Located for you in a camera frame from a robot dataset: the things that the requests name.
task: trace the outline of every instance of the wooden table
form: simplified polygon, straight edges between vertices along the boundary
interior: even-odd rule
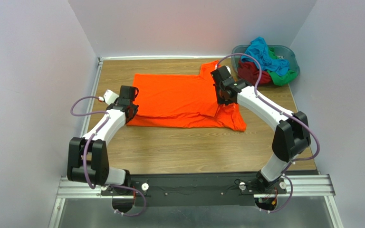
[[[121,85],[131,86],[135,73],[195,75],[202,63],[214,59],[112,60],[104,61],[97,94],[107,89],[119,93]],[[231,67],[230,59],[223,65]],[[260,92],[289,110],[296,110],[288,86],[260,87]],[[93,110],[106,104],[94,102]],[[108,146],[112,167],[133,174],[258,171],[272,155],[274,132],[254,113],[240,112],[247,123],[246,132],[228,128],[162,128],[124,126]],[[102,115],[91,117],[91,130]],[[300,157],[311,156],[307,148]],[[300,161],[291,170],[315,170],[314,161]]]

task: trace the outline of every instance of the red cloth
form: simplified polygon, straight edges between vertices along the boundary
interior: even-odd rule
[[[243,78],[244,80],[250,82],[252,85],[255,85],[257,79],[259,77],[259,69],[253,62],[242,62],[239,60],[239,67],[237,68],[238,77]],[[271,76],[268,72],[261,72],[261,80],[259,85],[269,85],[272,83]]]
[[[218,105],[211,72],[218,61],[202,64],[199,75],[134,76],[139,89],[136,116],[128,125],[148,127],[228,127],[245,131],[238,104]]]

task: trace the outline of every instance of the folded fabric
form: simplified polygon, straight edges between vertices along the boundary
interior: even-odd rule
[[[279,59],[275,55],[273,47],[269,48],[269,56],[272,59]],[[277,85],[277,86],[286,85],[298,76],[298,73],[293,71],[293,70],[288,70],[288,72],[283,76],[279,76],[276,72],[273,72],[273,71],[270,71],[270,70],[267,70],[267,72],[271,76],[271,79],[272,79],[272,82],[274,83],[274,85]]]
[[[261,65],[261,70],[272,71],[279,76],[284,76],[289,70],[289,62],[286,59],[272,59],[269,56],[269,49],[266,41],[262,37],[253,40],[247,48],[245,54],[255,58]],[[242,62],[254,62],[251,58],[242,56]]]
[[[139,111],[128,125],[150,127],[228,127],[245,131],[237,104],[218,105],[211,71],[218,61],[202,64],[199,75],[136,74]]]
[[[259,69],[257,69],[256,64],[253,62],[245,62],[243,63],[239,60],[239,66],[237,67],[238,77],[243,78],[244,80],[250,82],[252,85],[255,85],[257,79],[259,78]],[[268,72],[261,72],[261,80],[259,81],[259,85],[269,85],[272,80]]]

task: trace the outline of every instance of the green cloth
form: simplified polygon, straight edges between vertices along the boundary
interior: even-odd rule
[[[272,59],[278,59],[278,57],[274,53],[274,48],[272,47],[268,48],[268,55]],[[286,85],[298,76],[298,74],[293,70],[289,70],[284,76],[279,76],[277,73],[270,70],[267,70],[267,72],[269,73],[269,76],[271,77],[274,85],[277,86]]]

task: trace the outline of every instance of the white arm segment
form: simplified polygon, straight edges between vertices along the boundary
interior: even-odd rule
[[[292,115],[292,112],[290,110],[279,106],[270,99],[266,98],[260,92],[258,92],[257,94],[261,96],[264,100],[268,101],[270,104],[282,110],[283,112]],[[275,131],[276,126],[281,120],[288,119],[286,116],[281,115],[270,106],[262,102],[260,99],[258,99],[254,94],[253,86],[247,86],[242,89],[240,93],[237,94],[237,103],[255,113],[258,117],[265,121],[272,128],[273,131]]]
[[[93,140],[101,139],[106,142],[108,146],[109,142],[115,135],[115,133],[125,125],[125,113],[121,112],[120,110],[110,109],[107,110],[109,113],[109,120],[106,124],[99,130],[98,134],[94,136]],[[90,136],[96,132],[97,128],[101,126],[101,124],[105,121],[107,115],[104,115],[100,122],[87,134],[83,137],[89,139]],[[126,172],[122,169],[117,169],[113,167],[109,167],[109,174],[108,178],[106,179],[105,184],[115,184],[115,185],[122,185],[125,181]]]
[[[278,104],[266,98],[260,92],[258,92],[258,95],[268,101],[270,104],[282,110],[283,112],[292,115],[292,112],[290,110],[282,108]],[[247,86],[242,89],[240,93],[237,94],[237,103],[254,112],[258,117],[265,121],[272,128],[273,131],[275,131],[276,126],[281,120],[288,119],[286,116],[281,115],[270,106],[262,102],[260,99],[258,99],[254,94],[253,86]],[[286,168],[287,165],[288,162],[282,161],[275,154],[272,154],[268,163],[261,169],[261,174],[269,182],[274,181],[281,176],[281,172]]]

